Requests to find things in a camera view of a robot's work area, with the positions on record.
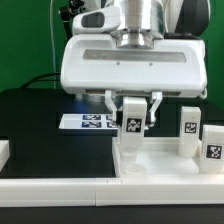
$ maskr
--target green wall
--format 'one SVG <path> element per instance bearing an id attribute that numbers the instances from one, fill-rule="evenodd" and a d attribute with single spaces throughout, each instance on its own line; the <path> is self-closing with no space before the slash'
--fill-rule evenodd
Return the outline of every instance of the green wall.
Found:
<path id="1" fill-rule="evenodd" d="M 206 61 L 208 93 L 210 101 L 224 108 L 224 1 L 211 0 L 211 4 L 211 23 L 202 36 L 208 44 L 209 51 Z M 54 28 L 58 71 L 65 35 L 57 12 L 60 6 L 65 5 L 67 0 L 55 0 Z M 37 75 L 53 71 L 49 8 L 50 0 L 1 0 L 0 91 L 17 88 Z M 41 87 L 53 88 L 53 84 Z"/>

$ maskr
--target white object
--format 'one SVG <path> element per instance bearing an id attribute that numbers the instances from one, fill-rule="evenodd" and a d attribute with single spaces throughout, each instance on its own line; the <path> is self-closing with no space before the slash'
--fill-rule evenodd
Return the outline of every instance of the white object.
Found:
<path id="1" fill-rule="evenodd" d="M 117 120 L 117 107 L 113 101 L 115 98 L 115 92 L 111 90 L 105 91 L 105 104 L 107 108 L 112 112 L 112 121 L 116 122 Z"/>
<path id="2" fill-rule="evenodd" d="M 9 159 L 9 141 L 0 141 L 0 171 Z"/>
<path id="3" fill-rule="evenodd" d="M 224 127 L 204 125 L 201 173 L 223 174 L 224 171 Z"/>
<path id="4" fill-rule="evenodd" d="M 101 13 L 104 15 L 105 21 L 102 27 L 86 28 L 82 25 L 82 20 L 85 16 Z M 110 6 L 104 9 L 99 9 L 93 12 L 83 13 L 76 16 L 73 20 L 73 34 L 79 33 L 110 33 L 117 29 L 121 24 L 121 10 L 117 6 Z"/>
<path id="5" fill-rule="evenodd" d="M 179 155 L 192 158 L 197 155 L 201 121 L 201 110 L 198 107 L 182 107 L 180 125 Z"/>
<path id="6" fill-rule="evenodd" d="M 120 153 L 126 160 L 135 161 L 138 148 L 143 143 L 147 112 L 147 102 L 144 98 L 124 97 L 123 121 L 119 127 Z"/>
<path id="7" fill-rule="evenodd" d="M 163 100 L 163 93 L 162 92 L 152 92 L 151 101 L 153 103 L 151 109 L 150 109 L 150 119 L 151 119 L 151 126 L 153 127 L 156 122 L 155 113 L 158 109 L 159 105 L 161 104 Z"/>
<path id="8" fill-rule="evenodd" d="M 207 85 L 204 55 L 203 41 L 162 40 L 154 41 L 153 50 L 130 50 L 116 48 L 107 34 L 80 34 L 66 46 L 61 83 L 70 94 L 147 96 L 159 90 L 196 97 Z"/>
<path id="9" fill-rule="evenodd" d="M 0 207 L 95 206 L 95 179 L 0 180 Z"/>
<path id="10" fill-rule="evenodd" d="M 199 158 L 178 156 L 178 146 L 145 138 L 136 162 L 148 173 L 138 178 L 1 179 L 0 207 L 223 204 L 224 175 L 200 175 Z"/>

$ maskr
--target paper sheet with markers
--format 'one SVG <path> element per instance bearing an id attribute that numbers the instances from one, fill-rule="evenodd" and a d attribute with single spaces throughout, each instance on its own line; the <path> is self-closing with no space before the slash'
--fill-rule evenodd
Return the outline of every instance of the paper sheet with markers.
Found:
<path id="1" fill-rule="evenodd" d="M 59 128 L 105 130 L 117 129 L 117 126 L 112 124 L 111 114 L 64 114 Z"/>

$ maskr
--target black cable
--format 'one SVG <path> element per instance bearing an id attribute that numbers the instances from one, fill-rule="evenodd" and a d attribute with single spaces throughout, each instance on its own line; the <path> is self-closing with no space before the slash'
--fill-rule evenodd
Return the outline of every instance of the black cable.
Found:
<path id="1" fill-rule="evenodd" d="M 64 22 L 63 24 L 65 28 L 66 39 L 68 42 L 72 38 L 72 31 L 71 31 L 69 22 Z"/>
<path id="2" fill-rule="evenodd" d="M 44 82 L 45 80 L 41 80 L 43 78 L 47 78 L 47 77 L 56 77 L 56 76 L 60 76 L 61 74 L 60 73 L 48 73 L 48 74 L 44 74 L 44 75 L 39 75 L 39 76 L 36 76 L 35 78 L 31 79 L 30 81 L 24 83 L 20 88 L 22 89 L 26 89 L 29 85 L 31 85 L 33 82 Z"/>

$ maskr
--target cable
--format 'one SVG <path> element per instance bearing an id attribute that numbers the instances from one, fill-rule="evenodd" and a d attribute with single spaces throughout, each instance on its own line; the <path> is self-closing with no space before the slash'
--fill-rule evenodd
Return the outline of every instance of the cable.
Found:
<path id="1" fill-rule="evenodd" d="M 55 50 L 55 38 L 54 38 L 54 15 L 53 15 L 53 7 L 54 0 L 51 0 L 50 3 L 50 31 L 51 31 L 51 45 L 52 45 L 52 57 L 53 57 L 53 71 L 56 73 L 56 50 Z"/>
<path id="2" fill-rule="evenodd" d="M 20 88 L 26 89 L 33 82 L 44 81 L 44 80 L 41 80 L 41 79 L 48 78 L 48 77 L 56 77 L 56 76 L 60 76 L 60 75 L 61 75 L 60 73 L 48 73 L 48 74 L 44 74 L 44 75 L 39 75 L 39 76 L 31 79 L 30 81 L 24 83 Z"/>
<path id="3" fill-rule="evenodd" d="M 166 3 L 165 3 L 165 6 L 164 6 L 164 23 L 165 23 L 165 32 L 169 32 L 169 29 L 168 29 L 168 25 L 167 25 L 167 18 L 166 18 L 166 13 L 167 13 L 167 8 L 168 8 L 168 5 L 170 3 L 170 0 L 167 0 Z"/>
<path id="4" fill-rule="evenodd" d="M 60 79 L 54 79 L 54 80 L 52 80 L 52 79 L 34 80 L 34 81 L 30 82 L 30 83 L 27 83 L 26 88 L 28 86 L 30 86 L 32 83 L 35 83 L 35 82 L 60 82 Z"/>
<path id="5" fill-rule="evenodd" d="M 202 99 L 202 100 L 205 100 L 207 97 L 208 97 L 208 90 L 207 88 L 204 89 L 204 91 L 202 93 L 199 94 L 199 97 Z"/>

